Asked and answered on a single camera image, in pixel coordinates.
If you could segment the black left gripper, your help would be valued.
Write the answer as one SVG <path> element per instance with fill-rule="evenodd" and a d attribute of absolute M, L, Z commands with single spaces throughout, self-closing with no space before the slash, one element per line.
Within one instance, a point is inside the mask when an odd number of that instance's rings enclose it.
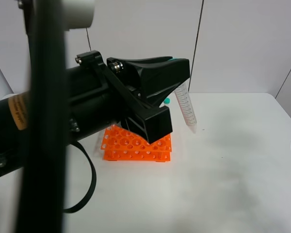
<path fill-rule="evenodd" d="M 93 50 L 76 60 L 79 65 L 67 69 L 71 141 L 115 123 L 148 143 L 172 132 L 170 111 L 160 104 L 189 79 L 189 59 L 110 57 L 107 67 L 100 52 Z"/>

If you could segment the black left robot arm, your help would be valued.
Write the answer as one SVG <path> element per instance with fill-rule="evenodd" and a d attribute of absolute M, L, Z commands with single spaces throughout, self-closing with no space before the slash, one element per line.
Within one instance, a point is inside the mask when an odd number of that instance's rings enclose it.
<path fill-rule="evenodd" d="M 64 208 L 66 147 L 120 124 L 148 143 L 172 132 L 164 99 L 190 76 L 186 58 L 161 56 L 103 60 L 93 50 L 66 68 L 64 33 L 87 28 L 93 19 L 69 18 L 61 0 L 20 0 L 30 52 L 29 91 L 0 100 L 0 177 L 23 169 L 17 233 L 60 233 L 63 215 L 92 197 L 97 174 L 84 198 Z"/>

